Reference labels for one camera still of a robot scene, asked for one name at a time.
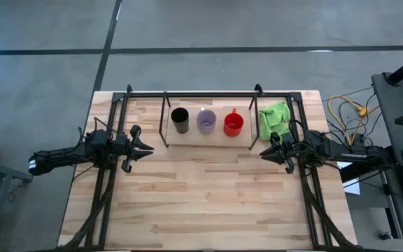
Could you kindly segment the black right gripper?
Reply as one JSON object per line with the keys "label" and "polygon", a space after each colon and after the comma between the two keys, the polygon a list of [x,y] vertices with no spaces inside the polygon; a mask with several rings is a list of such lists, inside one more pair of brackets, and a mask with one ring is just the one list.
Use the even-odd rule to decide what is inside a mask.
{"label": "black right gripper", "polygon": [[270,142],[271,145],[260,153],[263,160],[275,162],[279,165],[286,165],[286,172],[291,174],[294,172],[295,164],[292,158],[297,156],[297,150],[295,148],[295,142],[293,145],[287,146],[282,142],[282,135],[277,132],[271,133]]}

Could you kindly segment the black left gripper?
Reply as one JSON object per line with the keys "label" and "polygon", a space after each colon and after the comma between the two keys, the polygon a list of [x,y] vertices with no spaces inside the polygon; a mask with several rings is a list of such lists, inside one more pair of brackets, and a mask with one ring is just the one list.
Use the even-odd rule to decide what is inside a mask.
{"label": "black left gripper", "polygon": [[132,170],[132,160],[137,161],[148,155],[152,155],[153,152],[149,150],[154,149],[152,146],[149,146],[140,140],[139,136],[141,135],[141,128],[138,125],[133,125],[129,132],[131,138],[128,137],[128,144],[124,148],[115,147],[115,152],[117,155],[126,156],[126,160],[124,160],[121,164],[121,169],[126,173],[130,173]]}

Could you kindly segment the tall black cup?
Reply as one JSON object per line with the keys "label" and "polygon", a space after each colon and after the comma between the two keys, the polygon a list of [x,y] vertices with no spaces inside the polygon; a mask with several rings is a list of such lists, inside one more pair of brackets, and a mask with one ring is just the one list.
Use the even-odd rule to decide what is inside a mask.
{"label": "tall black cup", "polygon": [[179,134],[185,134],[189,130],[189,113],[182,107],[175,108],[171,112],[171,120]]}

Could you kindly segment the red mug with handle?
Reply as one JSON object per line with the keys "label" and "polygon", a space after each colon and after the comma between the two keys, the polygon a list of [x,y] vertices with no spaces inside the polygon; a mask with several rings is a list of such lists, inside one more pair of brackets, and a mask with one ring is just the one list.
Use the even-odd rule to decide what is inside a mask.
{"label": "red mug with handle", "polygon": [[240,135],[244,124],[243,117],[237,112],[235,108],[232,112],[227,114],[224,119],[224,133],[229,137],[237,137]]}

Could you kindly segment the ribbed lilac cup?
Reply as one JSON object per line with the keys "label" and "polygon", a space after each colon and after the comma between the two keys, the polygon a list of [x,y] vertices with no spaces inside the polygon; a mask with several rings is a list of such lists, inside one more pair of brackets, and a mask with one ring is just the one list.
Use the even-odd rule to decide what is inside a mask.
{"label": "ribbed lilac cup", "polygon": [[217,116],[212,110],[202,109],[198,112],[196,121],[202,134],[210,134],[215,129]]}

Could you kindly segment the black metal shelf, wood board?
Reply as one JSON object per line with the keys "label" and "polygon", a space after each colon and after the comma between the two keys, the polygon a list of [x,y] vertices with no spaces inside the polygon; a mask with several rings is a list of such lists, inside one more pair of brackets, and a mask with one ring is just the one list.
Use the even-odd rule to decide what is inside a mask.
{"label": "black metal shelf, wood board", "polygon": [[[194,146],[219,148],[253,149],[259,133],[255,93],[237,92],[165,92],[162,95],[159,134],[165,146]],[[189,113],[189,130],[179,134],[171,120],[171,112],[182,107]],[[202,109],[212,110],[216,116],[215,129],[210,134],[202,134],[196,117]],[[230,137],[224,133],[225,116],[236,109],[243,117],[244,124],[239,136]]]}

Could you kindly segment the green cloth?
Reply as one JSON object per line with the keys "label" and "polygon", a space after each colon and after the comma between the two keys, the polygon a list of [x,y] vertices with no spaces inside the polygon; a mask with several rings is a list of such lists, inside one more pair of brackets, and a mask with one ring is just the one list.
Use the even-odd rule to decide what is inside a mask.
{"label": "green cloth", "polygon": [[269,141],[273,132],[282,136],[288,133],[288,123],[291,121],[291,113],[285,102],[275,103],[258,111],[260,118],[260,139]]}

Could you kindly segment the white paper sheet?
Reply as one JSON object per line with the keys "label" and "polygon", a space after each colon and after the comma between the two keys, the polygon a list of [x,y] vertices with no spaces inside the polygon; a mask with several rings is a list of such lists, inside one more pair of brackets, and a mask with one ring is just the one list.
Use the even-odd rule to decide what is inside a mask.
{"label": "white paper sheet", "polygon": [[[351,165],[351,162],[337,162],[337,166],[340,169],[344,169],[349,165]],[[360,184],[357,178],[349,180],[347,182],[343,182],[342,186],[345,193],[352,195],[360,195]]]}

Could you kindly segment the dark grey desk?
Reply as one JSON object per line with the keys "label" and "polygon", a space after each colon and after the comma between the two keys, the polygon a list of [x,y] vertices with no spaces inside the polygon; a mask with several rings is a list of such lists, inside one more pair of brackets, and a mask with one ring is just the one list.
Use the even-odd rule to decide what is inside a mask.
{"label": "dark grey desk", "polygon": [[395,167],[386,172],[386,176],[390,189],[396,192],[393,196],[393,202],[403,236],[403,185],[401,182],[403,125],[395,124],[395,119],[403,116],[403,85],[392,86],[388,84],[383,74],[374,74],[372,84],[386,125],[390,146],[397,161]]}

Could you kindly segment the silver stand pole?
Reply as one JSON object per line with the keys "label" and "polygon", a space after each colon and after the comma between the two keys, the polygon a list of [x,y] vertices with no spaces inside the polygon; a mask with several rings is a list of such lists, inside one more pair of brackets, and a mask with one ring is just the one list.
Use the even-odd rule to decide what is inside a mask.
{"label": "silver stand pole", "polygon": [[387,219],[388,219],[388,224],[390,226],[390,233],[394,239],[403,239],[400,222],[397,217],[396,208],[395,208],[395,204],[393,202],[393,197],[392,197],[392,193],[390,191],[390,187],[388,185],[386,173],[382,169],[380,169],[379,171],[380,171],[379,174],[381,177],[381,182],[382,182],[382,187],[383,187],[383,193],[386,196],[386,200],[388,203],[388,208],[386,208],[386,215],[387,215]]}

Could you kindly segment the black aluminium rig frame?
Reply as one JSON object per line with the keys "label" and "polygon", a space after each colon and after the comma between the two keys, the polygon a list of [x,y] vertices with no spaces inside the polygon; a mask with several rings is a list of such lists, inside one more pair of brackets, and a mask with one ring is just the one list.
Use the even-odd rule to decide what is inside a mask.
{"label": "black aluminium rig frame", "polygon": [[[90,117],[108,120],[126,108],[124,128],[138,125],[141,140],[154,153],[133,163],[130,173],[117,170],[108,218],[96,222],[98,249],[248,250],[310,249],[324,239],[319,220],[308,224],[298,171],[260,158],[267,144],[255,138],[257,107],[290,100],[298,120],[311,130],[327,131],[318,92],[254,91],[139,92],[120,101],[113,92],[97,92]],[[169,111],[202,108],[218,118],[239,112],[245,125],[237,138],[221,126],[215,136],[176,144]]]}

